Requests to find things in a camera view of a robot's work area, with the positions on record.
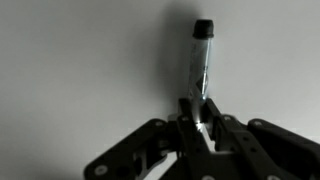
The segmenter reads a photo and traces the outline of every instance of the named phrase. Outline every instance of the black cap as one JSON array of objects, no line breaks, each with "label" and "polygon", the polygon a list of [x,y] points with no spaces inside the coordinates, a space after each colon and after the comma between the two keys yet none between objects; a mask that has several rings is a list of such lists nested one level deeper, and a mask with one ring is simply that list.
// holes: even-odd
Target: black cap
[{"label": "black cap", "polygon": [[193,37],[208,39],[213,37],[213,22],[210,19],[198,19],[194,25]]}]

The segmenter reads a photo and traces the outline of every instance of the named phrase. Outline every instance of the bolt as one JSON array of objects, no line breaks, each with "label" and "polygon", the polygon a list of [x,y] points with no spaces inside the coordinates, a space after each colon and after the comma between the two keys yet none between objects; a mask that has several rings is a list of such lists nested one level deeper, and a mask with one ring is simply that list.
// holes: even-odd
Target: bolt
[{"label": "bolt", "polygon": [[275,176],[275,175],[269,175],[267,177],[267,180],[281,180],[279,177]]},{"label": "bolt", "polygon": [[224,120],[229,121],[229,120],[231,120],[231,118],[229,116],[225,116]]},{"label": "bolt", "polygon": [[96,167],[96,169],[94,170],[94,174],[96,176],[102,176],[104,174],[106,174],[108,172],[108,167],[106,165],[100,165],[98,167]]},{"label": "bolt", "polygon": [[214,180],[214,178],[210,175],[203,176],[201,180]]},{"label": "bolt", "polygon": [[260,121],[255,121],[255,122],[254,122],[254,125],[256,125],[256,126],[262,126],[262,123],[261,123]]},{"label": "bolt", "polygon": [[161,121],[156,122],[156,126],[162,126],[162,125],[163,125],[163,122]]}]

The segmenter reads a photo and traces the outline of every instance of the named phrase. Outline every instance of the metal part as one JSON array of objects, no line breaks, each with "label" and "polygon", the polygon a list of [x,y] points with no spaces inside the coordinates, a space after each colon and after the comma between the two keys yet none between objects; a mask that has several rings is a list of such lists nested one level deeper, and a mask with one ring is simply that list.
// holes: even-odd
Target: metal part
[{"label": "metal part", "polygon": [[224,116],[224,120],[229,121],[231,118],[229,116]]},{"label": "metal part", "polygon": [[163,122],[161,121],[156,122],[156,126],[162,126],[162,125],[163,125]]},{"label": "metal part", "polygon": [[268,177],[267,177],[267,180],[281,180],[279,177],[277,177],[277,176],[274,176],[274,175],[269,175]]},{"label": "metal part", "polygon": [[106,165],[100,165],[96,167],[94,173],[96,176],[102,176],[108,172],[108,167]]},{"label": "metal part", "polygon": [[254,125],[256,126],[262,126],[262,123],[260,121],[254,121]]},{"label": "metal part", "polygon": [[161,180],[320,180],[319,144],[262,119],[243,125],[234,116],[221,115],[211,99],[203,108],[216,152],[197,131],[189,99],[179,99],[176,121],[148,121],[90,163],[85,179],[143,180],[168,153],[177,152],[177,161]]},{"label": "metal part", "polygon": [[206,176],[203,176],[201,180],[215,180],[215,179],[210,175],[206,175]]}]

